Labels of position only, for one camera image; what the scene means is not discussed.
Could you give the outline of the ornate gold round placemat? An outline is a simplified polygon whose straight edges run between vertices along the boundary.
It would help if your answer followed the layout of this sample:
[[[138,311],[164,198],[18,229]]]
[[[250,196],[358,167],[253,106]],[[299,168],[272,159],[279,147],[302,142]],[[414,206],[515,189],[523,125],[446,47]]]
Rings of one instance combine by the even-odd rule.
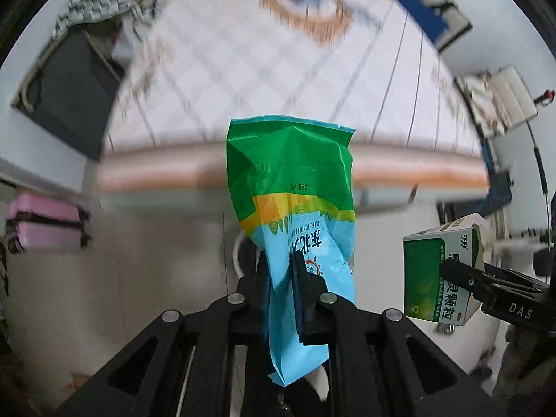
[[[353,13],[345,0],[259,0],[287,27],[318,45],[332,45],[352,27]]]

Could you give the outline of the green blue rice bag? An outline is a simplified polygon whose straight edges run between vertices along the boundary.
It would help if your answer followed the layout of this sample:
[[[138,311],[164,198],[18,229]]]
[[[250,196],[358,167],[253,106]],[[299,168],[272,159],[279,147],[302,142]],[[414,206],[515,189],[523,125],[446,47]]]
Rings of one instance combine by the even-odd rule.
[[[355,247],[354,131],[286,116],[236,118],[226,136],[231,201],[241,229],[266,254],[270,295],[270,379],[286,387],[326,360],[325,347],[299,338],[288,272],[290,255],[322,276],[328,291],[355,300],[349,262]]]

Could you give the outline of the green white medicine box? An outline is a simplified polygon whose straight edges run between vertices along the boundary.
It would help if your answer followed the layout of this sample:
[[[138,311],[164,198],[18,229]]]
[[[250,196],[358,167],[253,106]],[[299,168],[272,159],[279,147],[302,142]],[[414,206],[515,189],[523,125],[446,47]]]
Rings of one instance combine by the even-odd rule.
[[[490,223],[475,213],[404,236],[404,313],[439,324],[465,325],[480,304],[466,289],[443,279],[440,264],[451,259],[483,269],[482,236],[489,231]]]

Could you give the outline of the dark chair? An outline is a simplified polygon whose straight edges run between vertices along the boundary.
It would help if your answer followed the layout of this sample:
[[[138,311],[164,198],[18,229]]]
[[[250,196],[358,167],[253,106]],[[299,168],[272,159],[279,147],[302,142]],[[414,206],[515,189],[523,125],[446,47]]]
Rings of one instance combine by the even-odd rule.
[[[78,25],[51,41],[30,67],[12,106],[32,122],[97,161],[109,114],[123,79],[111,58],[113,22]]]

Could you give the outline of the pink suitcase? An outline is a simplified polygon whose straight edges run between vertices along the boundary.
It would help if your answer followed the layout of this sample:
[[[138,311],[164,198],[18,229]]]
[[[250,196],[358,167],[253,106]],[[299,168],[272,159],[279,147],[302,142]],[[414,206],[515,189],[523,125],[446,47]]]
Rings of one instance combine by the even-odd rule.
[[[6,243],[12,254],[67,251],[89,247],[86,224],[90,213],[61,199],[21,192],[8,206]]]

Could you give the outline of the blue chair cushion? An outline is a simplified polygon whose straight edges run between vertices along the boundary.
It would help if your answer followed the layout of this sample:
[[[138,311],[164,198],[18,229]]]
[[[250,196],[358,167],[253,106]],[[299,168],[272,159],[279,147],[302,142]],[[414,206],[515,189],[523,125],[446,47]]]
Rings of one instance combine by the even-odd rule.
[[[409,15],[422,28],[431,43],[436,41],[448,30],[448,25],[431,9],[424,6],[419,0],[398,0]]]

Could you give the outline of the white checked tablecloth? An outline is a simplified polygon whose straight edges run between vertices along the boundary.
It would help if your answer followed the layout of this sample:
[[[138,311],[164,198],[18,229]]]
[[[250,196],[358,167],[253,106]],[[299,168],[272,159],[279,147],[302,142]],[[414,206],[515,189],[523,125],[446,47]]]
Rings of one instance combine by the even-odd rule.
[[[397,0],[345,0],[318,45],[259,0],[170,0],[120,85],[95,181],[105,192],[221,187],[236,118],[352,128],[354,181],[482,194],[481,145],[451,74]]]

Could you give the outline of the chair with beige clothes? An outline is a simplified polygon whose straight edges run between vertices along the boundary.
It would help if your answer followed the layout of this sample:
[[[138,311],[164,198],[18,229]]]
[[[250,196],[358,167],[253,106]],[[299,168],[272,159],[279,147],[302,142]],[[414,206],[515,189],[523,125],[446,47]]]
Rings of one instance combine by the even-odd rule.
[[[482,138],[505,136],[538,115],[532,94],[514,65],[494,73],[460,75],[455,84]]]

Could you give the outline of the houndstooth cloth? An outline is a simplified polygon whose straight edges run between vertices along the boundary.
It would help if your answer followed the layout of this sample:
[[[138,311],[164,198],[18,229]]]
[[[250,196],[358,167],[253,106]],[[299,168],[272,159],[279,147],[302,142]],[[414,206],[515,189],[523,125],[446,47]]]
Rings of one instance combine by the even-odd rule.
[[[77,25],[96,24],[128,12],[139,21],[154,21],[158,0],[67,0],[54,23],[52,40],[61,39]]]

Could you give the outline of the white trash bin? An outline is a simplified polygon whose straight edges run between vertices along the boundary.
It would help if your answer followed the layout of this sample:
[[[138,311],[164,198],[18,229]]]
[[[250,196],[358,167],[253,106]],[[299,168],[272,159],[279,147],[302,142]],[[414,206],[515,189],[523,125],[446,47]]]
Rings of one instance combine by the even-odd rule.
[[[232,252],[233,267],[239,279],[254,276],[260,252],[253,240],[241,231],[235,241]]]

